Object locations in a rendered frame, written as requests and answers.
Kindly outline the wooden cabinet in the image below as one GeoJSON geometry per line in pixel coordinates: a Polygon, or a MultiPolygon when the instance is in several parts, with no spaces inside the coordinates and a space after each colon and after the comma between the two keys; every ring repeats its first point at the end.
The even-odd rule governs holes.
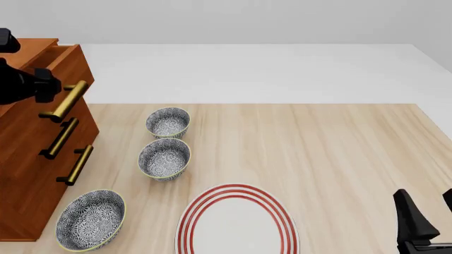
{"type": "Polygon", "coordinates": [[[36,241],[93,151],[83,99],[94,81],[81,46],[0,43],[0,241],[36,241]]]}

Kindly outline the wooden cabinet drawer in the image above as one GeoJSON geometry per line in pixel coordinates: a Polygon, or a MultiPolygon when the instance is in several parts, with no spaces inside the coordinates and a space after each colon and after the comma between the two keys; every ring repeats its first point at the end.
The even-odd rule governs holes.
{"type": "Polygon", "coordinates": [[[79,99],[61,122],[40,118],[42,111],[53,111],[60,104],[58,99],[49,104],[36,104],[33,99],[15,103],[0,116],[0,194],[29,188],[39,181],[63,175],[60,160],[77,147],[91,144],[98,128],[84,99],[79,99]],[[63,131],[63,123],[78,119],[69,139],[54,158],[41,153],[48,150],[63,131]]]}
{"type": "Polygon", "coordinates": [[[75,149],[93,145],[99,133],[97,126],[76,127],[55,159],[49,160],[37,152],[37,161],[26,171],[23,181],[24,194],[20,194],[19,211],[23,216],[20,225],[28,230],[24,241],[36,241],[40,238],[50,217],[57,208],[64,192],[65,183],[56,182],[56,177],[68,176],[80,156],[75,149]]]}
{"type": "Polygon", "coordinates": [[[35,69],[44,68],[51,71],[52,75],[60,80],[61,89],[54,100],[49,103],[36,103],[35,99],[24,99],[9,105],[0,107],[0,116],[9,119],[13,118],[37,118],[42,112],[52,112],[57,109],[62,102],[72,101],[73,107],[68,114],[57,120],[62,122],[69,118],[77,118],[81,122],[93,120],[93,116],[88,109],[83,97],[68,97],[71,91],[66,86],[75,86],[80,81],[85,81],[88,85],[94,82],[88,62],[83,54],[81,46],[59,46],[57,40],[19,40],[21,48],[14,54],[4,54],[6,63],[16,69],[33,74],[35,69]]]}

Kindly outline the white plate with red rings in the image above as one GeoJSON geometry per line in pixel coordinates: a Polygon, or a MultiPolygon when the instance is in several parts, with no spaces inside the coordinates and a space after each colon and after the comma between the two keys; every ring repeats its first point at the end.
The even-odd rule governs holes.
{"type": "Polygon", "coordinates": [[[223,183],[183,211],[175,254],[301,254],[295,221],[272,194],[245,183],[223,183]]]}

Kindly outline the black white patterned bowl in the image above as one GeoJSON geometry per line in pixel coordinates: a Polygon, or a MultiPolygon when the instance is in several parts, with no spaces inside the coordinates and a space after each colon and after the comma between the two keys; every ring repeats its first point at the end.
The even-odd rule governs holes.
{"type": "Polygon", "coordinates": [[[119,234],[126,216],[124,199],[113,190],[93,190],[69,203],[56,222],[57,243],[74,253],[94,251],[119,234]]]}
{"type": "Polygon", "coordinates": [[[155,181],[172,181],[186,171],[191,148],[183,140],[162,138],[147,144],[138,155],[138,168],[155,181]]]}
{"type": "Polygon", "coordinates": [[[182,139],[188,131],[191,117],[185,109],[164,107],[154,111],[145,120],[145,127],[155,139],[182,139]]]}

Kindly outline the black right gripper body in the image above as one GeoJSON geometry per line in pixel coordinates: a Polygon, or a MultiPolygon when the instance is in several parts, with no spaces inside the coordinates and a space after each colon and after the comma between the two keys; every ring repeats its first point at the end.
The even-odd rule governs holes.
{"type": "Polygon", "coordinates": [[[411,241],[399,241],[397,244],[399,254],[452,254],[452,243],[415,245],[411,241]]]}

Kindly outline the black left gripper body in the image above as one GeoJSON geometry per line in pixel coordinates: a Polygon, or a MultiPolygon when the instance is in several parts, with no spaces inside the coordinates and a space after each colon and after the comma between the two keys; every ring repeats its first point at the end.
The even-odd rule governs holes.
{"type": "Polygon", "coordinates": [[[61,92],[61,81],[55,78],[49,69],[35,69],[35,101],[50,103],[61,92]]]}

